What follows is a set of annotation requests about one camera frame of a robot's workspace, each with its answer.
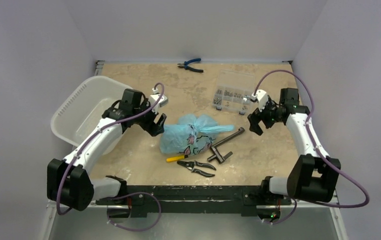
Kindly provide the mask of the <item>black handled pliers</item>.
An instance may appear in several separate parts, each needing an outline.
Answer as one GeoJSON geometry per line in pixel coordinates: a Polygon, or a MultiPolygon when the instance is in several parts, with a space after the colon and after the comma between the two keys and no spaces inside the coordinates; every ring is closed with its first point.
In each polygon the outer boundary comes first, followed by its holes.
{"type": "Polygon", "coordinates": [[[203,163],[203,162],[198,162],[198,161],[183,161],[183,160],[179,160],[176,163],[178,165],[180,165],[180,166],[190,170],[192,173],[199,174],[199,175],[204,176],[206,178],[214,177],[215,174],[205,172],[205,171],[199,169],[198,167],[208,168],[208,169],[211,169],[211,170],[214,170],[214,171],[217,170],[213,165],[211,165],[209,163],[203,163]]]}

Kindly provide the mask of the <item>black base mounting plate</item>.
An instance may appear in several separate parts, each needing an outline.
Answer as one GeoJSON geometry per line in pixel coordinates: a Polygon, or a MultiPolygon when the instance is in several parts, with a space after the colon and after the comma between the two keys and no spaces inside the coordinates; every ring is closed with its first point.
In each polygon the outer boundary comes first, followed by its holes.
{"type": "Polygon", "coordinates": [[[129,185],[131,217],[148,213],[239,214],[268,216],[292,204],[288,197],[267,194],[259,185],[129,185]]]}

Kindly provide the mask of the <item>light blue plastic bag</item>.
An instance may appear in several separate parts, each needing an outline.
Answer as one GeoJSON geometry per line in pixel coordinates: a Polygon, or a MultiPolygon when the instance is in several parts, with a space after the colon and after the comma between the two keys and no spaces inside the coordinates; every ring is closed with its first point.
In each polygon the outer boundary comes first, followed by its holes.
{"type": "Polygon", "coordinates": [[[234,125],[221,125],[206,114],[187,114],[180,117],[176,124],[164,126],[159,148],[163,154],[198,155],[209,150],[220,133],[234,129],[234,125]]]}

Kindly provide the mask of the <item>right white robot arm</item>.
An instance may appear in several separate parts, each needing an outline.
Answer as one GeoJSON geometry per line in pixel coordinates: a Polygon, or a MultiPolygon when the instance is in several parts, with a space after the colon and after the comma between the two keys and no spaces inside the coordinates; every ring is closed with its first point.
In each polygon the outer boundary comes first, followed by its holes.
{"type": "Polygon", "coordinates": [[[279,102],[259,89],[250,96],[250,100],[258,106],[247,117],[249,130],[260,136],[263,134],[260,122],[266,129],[275,123],[283,123],[292,136],[298,154],[288,177],[267,176],[261,182],[260,199],[270,204],[282,195],[306,202],[330,202],[339,174],[325,160],[338,169],[341,163],[337,158],[331,158],[323,147],[314,144],[317,136],[308,119],[310,110],[300,104],[298,89],[281,89],[279,102]]]}

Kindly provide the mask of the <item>aluminium extrusion rail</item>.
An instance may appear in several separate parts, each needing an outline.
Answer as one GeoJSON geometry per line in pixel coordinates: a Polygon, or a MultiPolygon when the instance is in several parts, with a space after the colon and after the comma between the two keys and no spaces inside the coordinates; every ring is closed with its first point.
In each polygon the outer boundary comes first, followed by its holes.
{"type": "MultiPolygon", "coordinates": [[[[157,87],[158,90],[161,90],[161,89],[164,89],[164,90],[165,90],[165,86],[164,86],[162,83],[160,83],[160,82],[156,83],[156,84],[154,85],[154,87],[157,87]]],[[[314,108],[313,108],[313,107],[308,107],[308,109],[309,109],[309,111],[310,111],[310,113],[309,113],[309,115],[308,115],[308,120],[311,121],[311,116],[312,116],[312,114],[313,114],[313,112],[314,112],[314,108]]],[[[321,144],[318,142],[318,137],[317,137],[317,136],[316,136],[316,138],[317,138],[317,139],[314,141],[314,144],[317,145],[317,146],[322,147],[321,144]]],[[[335,170],[339,175],[342,173],[342,172],[341,172],[341,168],[336,168],[336,167],[333,166],[328,160],[325,160],[324,162],[325,162],[328,166],[330,166],[333,170],[335,170]]],[[[128,194],[127,194],[127,197],[122,198],[122,199],[127,199],[127,198],[130,198],[130,197],[131,197],[131,194],[128,193],[128,194]]],[[[327,207],[330,206],[330,204],[331,204],[331,201],[329,201],[329,202],[307,201],[307,202],[310,202],[310,203],[313,203],[313,204],[318,204],[318,205],[323,205],[323,206],[327,206],[327,207]]]]}

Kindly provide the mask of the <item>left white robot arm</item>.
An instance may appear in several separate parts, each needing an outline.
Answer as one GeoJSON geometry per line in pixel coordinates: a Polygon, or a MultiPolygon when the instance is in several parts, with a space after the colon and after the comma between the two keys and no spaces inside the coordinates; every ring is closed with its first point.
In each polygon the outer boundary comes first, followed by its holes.
{"type": "Polygon", "coordinates": [[[70,210],[85,210],[92,201],[110,199],[123,204],[128,197],[127,182],[107,175],[91,180],[90,173],[103,153],[125,131],[139,125],[152,137],[164,132],[167,116],[159,114],[159,108],[168,103],[164,89],[152,89],[145,96],[139,90],[127,88],[120,100],[115,101],[101,115],[101,119],[89,136],[63,159],[52,159],[47,166],[47,197],[55,201],[56,211],[65,215],[70,210]]]}

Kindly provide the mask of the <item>clear plastic screw box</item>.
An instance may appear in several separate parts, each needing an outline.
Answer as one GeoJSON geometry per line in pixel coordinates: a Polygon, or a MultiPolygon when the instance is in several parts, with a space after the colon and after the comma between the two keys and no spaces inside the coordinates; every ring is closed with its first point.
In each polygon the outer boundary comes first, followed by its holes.
{"type": "Polygon", "coordinates": [[[221,70],[216,81],[211,105],[216,110],[246,115],[252,108],[255,76],[232,70],[221,70]]]}

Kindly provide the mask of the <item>white plastic basin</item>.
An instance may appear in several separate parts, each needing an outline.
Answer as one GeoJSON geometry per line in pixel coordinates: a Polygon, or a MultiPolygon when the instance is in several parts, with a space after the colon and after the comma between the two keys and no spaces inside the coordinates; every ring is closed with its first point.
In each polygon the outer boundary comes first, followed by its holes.
{"type": "Polygon", "coordinates": [[[97,126],[104,111],[122,98],[125,89],[130,88],[102,75],[82,82],[51,118],[52,133],[70,145],[62,153],[67,155],[78,147],[97,126]]]}

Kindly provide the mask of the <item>yellow handled screwdriver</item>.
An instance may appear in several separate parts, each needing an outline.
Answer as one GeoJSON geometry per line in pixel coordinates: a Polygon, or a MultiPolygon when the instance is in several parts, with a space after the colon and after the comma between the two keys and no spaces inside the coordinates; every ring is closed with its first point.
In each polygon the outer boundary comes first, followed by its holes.
{"type": "Polygon", "coordinates": [[[177,162],[177,161],[184,160],[184,159],[186,159],[188,157],[189,157],[188,154],[183,154],[183,155],[179,155],[179,156],[169,157],[169,158],[166,159],[166,162],[167,163],[177,162]]]}

